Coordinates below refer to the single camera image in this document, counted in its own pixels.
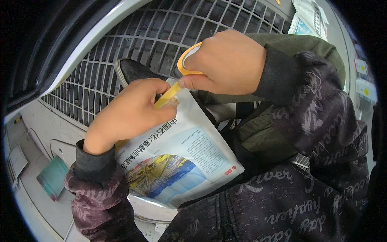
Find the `masking tape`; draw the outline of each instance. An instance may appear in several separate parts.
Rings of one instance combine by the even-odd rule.
[[[200,71],[197,71],[197,70],[187,70],[185,67],[184,67],[184,61],[187,57],[189,57],[190,55],[192,55],[193,53],[195,53],[199,48],[200,48],[200,45],[202,44],[202,42],[200,43],[197,43],[195,44],[194,46],[192,46],[191,48],[189,48],[188,50],[186,50],[179,58],[179,60],[177,61],[177,69],[179,69],[179,71],[183,74],[183,76],[186,76],[186,75],[190,75],[190,74],[203,74],[202,72]]]
[[[191,48],[187,49],[179,58],[177,61],[177,68],[179,71],[184,75],[190,75],[190,74],[203,74],[200,71],[197,70],[187,70],[184,68],[184,61],[187,57],[195,53],[199,48],[202,42],[195,44]],[[161,98],[154,104],[153,109],[159,109],[161,108],[169,99],[171,99],[178,91],[180,91],[180,87],[178,86],[178,82],[173,84],[171,88],[164,93],[164,95],[161,96]]]
[[[171,86],[171,88],[168,91],[164,93],[164,95],[161,96],[160,99],[157,100],[157,102],[153,106],[153,109],[161,108],[169,99],[171,99],[180,90],[181,88],[179,87],[178,82],[176,82]]]

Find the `teal object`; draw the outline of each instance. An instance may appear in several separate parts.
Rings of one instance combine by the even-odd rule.
[[[68,172],[66,164],[59,156],[54,157],[50,163],[36,177],[39,184],[49,195],[51,200],[56,201],[60,192],[65,188],[64,180]]]

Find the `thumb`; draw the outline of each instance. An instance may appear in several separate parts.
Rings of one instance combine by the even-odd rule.
[[[214,81],[204,74],[186,75],[180,78],[179,87],[188,89],[198,89],[212,91],[215,87]]]
[[[168,122],[176,118],[177,107],[175,105],[168,105],[156,110],[153,110],[155,125],[160,125],[162,123]]]

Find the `dark jacket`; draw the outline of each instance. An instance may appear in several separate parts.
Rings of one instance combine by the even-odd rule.
[[[367,205],[367,125],[335,68],[314,52],[289,58],[268,47],[255,94],[276,105],[273,125],[310,157],[311,175],[280,163],[182,208],[160,241],[344,241],[356,227]],[[114,149],[93,156],[77,146],[65,186],[78,230],[91,241],[146,241]]]

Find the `black sleeve cuff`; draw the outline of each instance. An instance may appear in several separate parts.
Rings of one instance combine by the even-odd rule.
[[[84,139],[77,142],[75,175],[90,182],[108,181],[118,165],[114,159],[115,147],[103,154],[89,154],[83,151]]]
[[[297,59],[271,47],[267,49],[266,61],[255,96],[272,101],[275,105],[289,105],[298,88],[303,84],[300,78],[301,66]]]

